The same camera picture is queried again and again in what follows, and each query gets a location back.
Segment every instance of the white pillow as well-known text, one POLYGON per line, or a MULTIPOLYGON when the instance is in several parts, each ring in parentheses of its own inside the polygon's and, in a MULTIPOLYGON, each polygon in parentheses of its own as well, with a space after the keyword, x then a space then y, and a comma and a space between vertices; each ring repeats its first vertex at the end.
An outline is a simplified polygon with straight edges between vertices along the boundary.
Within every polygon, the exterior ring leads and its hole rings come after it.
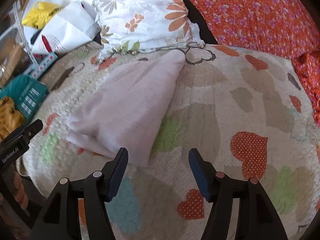
POLYGON ((182 0, 93 0, 92 6, 103 45, 96 63, 113 53, 204 46, 182 0))

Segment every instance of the white paper bag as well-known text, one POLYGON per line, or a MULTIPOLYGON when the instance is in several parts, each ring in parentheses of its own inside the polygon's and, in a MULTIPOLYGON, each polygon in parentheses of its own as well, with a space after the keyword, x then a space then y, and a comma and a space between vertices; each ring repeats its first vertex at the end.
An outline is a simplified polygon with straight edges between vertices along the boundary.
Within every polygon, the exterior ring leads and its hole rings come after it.
POLYGON ((42 29, 34 46, 33 54, 52 52, 63 55, 92 41, 100 27, 80 2, 71 2, 56 14, 42 29))

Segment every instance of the orange heart pattern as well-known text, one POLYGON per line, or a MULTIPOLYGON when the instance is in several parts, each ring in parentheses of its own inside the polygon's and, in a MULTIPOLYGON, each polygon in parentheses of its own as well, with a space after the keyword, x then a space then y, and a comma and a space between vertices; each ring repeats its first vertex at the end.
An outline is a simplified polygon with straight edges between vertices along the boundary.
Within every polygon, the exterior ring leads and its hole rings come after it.
POLYGON ((301 113, 301 101, 299 100, 299 98, 295 96, 289 96, 289 97, 291 99, 291 102, 294 108, 298 111, 298 113, 301 113))
POLYGON ((257 59, 254 56, 251 55, 245 55, 245 58, 247 59, 247 61, 249 63, 252 64, 252 66, 256 69, 256 70, 264 70, 264 69, 268 69, 268 64, 265 63, 263 60, 261 59, 257 59))
POLYGON ((116 62, 116 60, 117 60, 116 57, 110 57, 110 58, 104 60, 104 61, 99 65, 98 71, 110 67, 113 63, 116 62))
POLYGON ((251 132, 238 132, 230 142, 234 157, 242 162, 242 175, 245 179, 261 179, 267 167, 268 137, 251 132))
POLYGON ((49 131, 50 125, 54 121, 54 119, 59 116, 57 113, 50 114, 47 118, 47 121, 45 122, 45 128, 43 129, 42 134, 46 135, 49 131))
POLYGON ((217 50, 220 50, 221 52, 223 52, 224 54, 227 54, 231 57, 238 57, 239 56, 239 53, 236 52, 234 49, 230 49, 226 46, 223 46, 223 45, 215 45, 213 46, 215 47, 217 50))
POLYGON ((187 200, 177 206, 180 217, 186 220, 204 218, 204 201, 198 189, 191 189, 187 193, 187 200))

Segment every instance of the finger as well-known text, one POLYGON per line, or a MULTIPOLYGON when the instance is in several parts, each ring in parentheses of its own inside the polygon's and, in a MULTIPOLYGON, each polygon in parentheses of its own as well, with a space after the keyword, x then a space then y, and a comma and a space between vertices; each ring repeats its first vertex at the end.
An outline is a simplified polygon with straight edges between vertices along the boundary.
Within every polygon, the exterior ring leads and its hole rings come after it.
POLYGON ((25 210, 27 207, 28 207, 28 203, 29 203, 29 200, 28 200, 28 196, 27 194, 24 194, 21 202, 20 202, 20 206, 23 210, 25 210))
POLYGON ((25 195, 24 187, 23 187, 23 184, 21 184, 21 187, 18 189, 17 194, 14 196, 14 199, 17 202, 20 202, 24 195, 25 195))
POLYGON ((22 178, 17 172, 14 172, 14 177, 13 177, 13 184, 16 189, 19 189, 22 184, 22 178))

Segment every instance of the polka dot heart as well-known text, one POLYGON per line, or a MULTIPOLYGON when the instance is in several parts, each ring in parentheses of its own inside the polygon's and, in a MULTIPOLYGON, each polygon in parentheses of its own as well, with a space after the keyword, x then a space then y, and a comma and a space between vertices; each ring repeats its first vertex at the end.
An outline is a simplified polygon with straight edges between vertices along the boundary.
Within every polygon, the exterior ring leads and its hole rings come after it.
POLYGON ((204 201, 198 189, 191 189, 187 193, 187 200, 177 206, 178 214, 186 220, 204 218, 204 201))
POLYGON ((250 132, 238 132, 232 137, 230 150, 242 162, 245 179, 263 177, 267 167, 267 142, 268 137, 250 132))
POLYGON ((261 59, 257 59, 254 56, 251 55, 245 55, 245 58, 247 59, 248 62, 250 62, 252 64, 252 66, 256 69, 256 70, 264 70, 264 69, 268 69, 268 64, 265 63, 263 60, 261 59))

